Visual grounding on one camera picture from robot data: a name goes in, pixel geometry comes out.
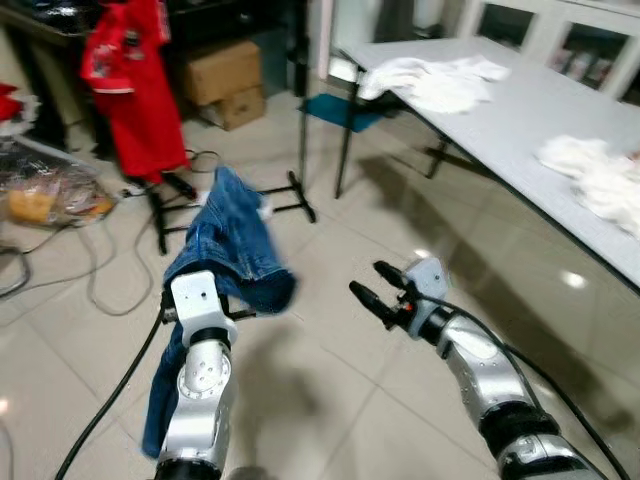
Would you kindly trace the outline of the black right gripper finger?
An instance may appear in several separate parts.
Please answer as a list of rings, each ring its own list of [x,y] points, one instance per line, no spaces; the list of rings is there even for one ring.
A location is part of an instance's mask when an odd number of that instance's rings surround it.
[[[372,292],[366,285],[358,282],[349,282],[348,287],[349,291],[356,297],[356,300],[367,311],[371,312],[376,319],[380,320],[385,329],[392,330],[402,324],[401,310],[381,301],[378,294]]]
[[[390,265],[387,261],[379,260],[374,262],[372,266],[374,266],[376,273],[378,273],[385,282],[393,285],[394,288],[397,288],[398,291],[402,293],[402,297],[416,297],[416,284],[413,282],[411,276],[403,273],[403,271],[396,268],[396,266]]]

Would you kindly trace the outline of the blue denim jeans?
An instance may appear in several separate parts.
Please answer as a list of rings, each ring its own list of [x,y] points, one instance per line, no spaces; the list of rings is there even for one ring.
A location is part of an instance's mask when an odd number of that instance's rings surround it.
[[[221,294],[236,297],[260,315],[282,314],[297,291],[297,278],[285,268],[257,206],[261,193],[229,166],[215,170],[209,197],[186,233],[186,246],[165,270],[175,276],[209,270]],[[143,454],[156,460],[175,408],[175,378],[186,356],[182,326],[174,326],[152,380],[143,428]]]

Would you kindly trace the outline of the white cotton garment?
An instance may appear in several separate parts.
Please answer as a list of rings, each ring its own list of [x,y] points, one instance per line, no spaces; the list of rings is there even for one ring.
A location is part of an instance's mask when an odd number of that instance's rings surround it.
[[[599,218],[636,236],[640,228],[640,166],[612,155],[603,140],[561,134],[535,152],[539,163],[570,179],[573,196]]]

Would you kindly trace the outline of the black table leg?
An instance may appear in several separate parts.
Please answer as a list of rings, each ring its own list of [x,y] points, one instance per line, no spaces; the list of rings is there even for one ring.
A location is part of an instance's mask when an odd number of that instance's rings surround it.
[[[343,193],[344,179],[346,179],[346,168],[349,159],[349,143],[351,143],[353,132],[355,132],[355,120],[360,110],[360,100],[358,100],[358,88],[360,88],[360,72],[353,78],[346,104],[346,119],[343,123],[343,137],[340,142],[340,159],[337,173],[335,173],[334,200],[338,200]]]

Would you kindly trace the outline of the teal floor mat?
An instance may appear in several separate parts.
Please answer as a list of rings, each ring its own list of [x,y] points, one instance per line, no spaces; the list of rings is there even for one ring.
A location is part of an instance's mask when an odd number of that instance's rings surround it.
[[[347,120],[348,110],[351,108],[351,102],[346,99],[332,95],[332,93],[320,93],[310,99],[303,101],[300,108],[302,113],[316,116],[317,119],[325,120],[325,122],[334,125],[344,125],[355,133],[366,131],[385,114],[383,111],[372,110],[370,108],[357,108],[353,111],[351,120]]]

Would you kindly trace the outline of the white crumpled shirt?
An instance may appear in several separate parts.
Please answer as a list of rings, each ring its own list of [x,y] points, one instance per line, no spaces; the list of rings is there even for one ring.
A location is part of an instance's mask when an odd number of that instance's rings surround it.
[[[492,100],[489,84],[508,76],[509,68],[480,55],[449,61],[394,58],[366,73],[357,96],[374,100],[393,91],[413,108],[430,113],[467,113],[480,102]]]

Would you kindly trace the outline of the black metal clothes rack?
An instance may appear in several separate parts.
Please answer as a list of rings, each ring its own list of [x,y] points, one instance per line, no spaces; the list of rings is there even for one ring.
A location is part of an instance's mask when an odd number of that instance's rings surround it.
[[[278,193],[292,193],[296,197],[296,202],[291,205],[282,205],[274,207],[274,212],[284,212],[289,210],[300,210],[305,212],[305,216],[310,223],[315,224],[317,221],[317,214],[314,206],[308,201],[306,196],[306,160],[307,160],[307,147],[308,147],[308,114],[305,111],[305,105],[307,102],[308,93],[310,93],[311,72],[310,64],[308,64],[307,51],[310,50],[310,36],[307,32],[307,19],[308,19],[308,4],[310,0],[282,0],[283,3],[291,5],[292,14],[292,45],[288,52],[288,59],[292,63],[293,67],[293,87],[292,93],[298,99],[298,111],[300,111],[300,150],[298,150],[298,169],[301,170],[301,175],[298,175],[293,170],[289,170],[287,173],[287,186],[273,188],[273,189],[261,189],[262,195],[278,195]],[[154,228],[157,236],[157,251],[161,256],[169,255],[168,242],[166,238],[169,234],[183,233],[188,229],[187,225],[180,225],[180,227],[169,227],[166,224],[165,216],[168,212],[179,212],[188,209],[198,209],[197,204],[188,202],[188,204],[170,204],[170,201],[174,200],[189,200],[186,196],[186,192],[182,187],[189,187],[186,180],[182,180],[178,177],[174,177],[170,186],[173,186],[178,195],[169,200],[161,198],[159,192],[156,191],[157,186],[146,187],[143,191],[143,197],[146,197],[147,205],[150,206],[152,216],[150,220],[151,228]]]

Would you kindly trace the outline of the small printed cardboard box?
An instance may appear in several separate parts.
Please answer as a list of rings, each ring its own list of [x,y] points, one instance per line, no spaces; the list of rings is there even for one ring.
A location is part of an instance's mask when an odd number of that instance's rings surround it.
[[[202,106],[200,116],[224,131],[234,131],[265,114],[266,99],[262,86],[229,93],[224,99]]]

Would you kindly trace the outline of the large plain cardboard box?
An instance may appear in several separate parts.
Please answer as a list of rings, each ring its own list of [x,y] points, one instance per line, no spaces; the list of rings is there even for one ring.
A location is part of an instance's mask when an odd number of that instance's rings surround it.
[[[243,40],[202,51],[184,64],[182,79],[187,99],[198,106],[260,86],[262,63],[259,46]]]

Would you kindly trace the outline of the white glass door cabinet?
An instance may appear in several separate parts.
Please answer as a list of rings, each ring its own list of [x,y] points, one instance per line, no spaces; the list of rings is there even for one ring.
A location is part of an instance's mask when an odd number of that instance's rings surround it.
[[[457,36],[483,36],[621,99],[640,64],[639,0],[463,0]]]

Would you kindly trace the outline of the red polo shirt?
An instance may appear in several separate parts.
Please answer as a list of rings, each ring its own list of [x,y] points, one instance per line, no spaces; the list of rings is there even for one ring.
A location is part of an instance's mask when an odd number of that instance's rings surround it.
[[[163,0],[111,1],[87,37],[79,68],[108,120],[120,170],[148,184],[188,164],[160,54],[170,38]]]

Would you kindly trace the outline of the red cloth pile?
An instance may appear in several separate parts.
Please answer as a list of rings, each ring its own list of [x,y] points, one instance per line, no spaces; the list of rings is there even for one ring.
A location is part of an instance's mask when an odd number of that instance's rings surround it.
[[[9,122],[14,115],[23,110],[23,102],[13,97],[17,91],[18,88],[14,84],[0,82],[0,124]]]

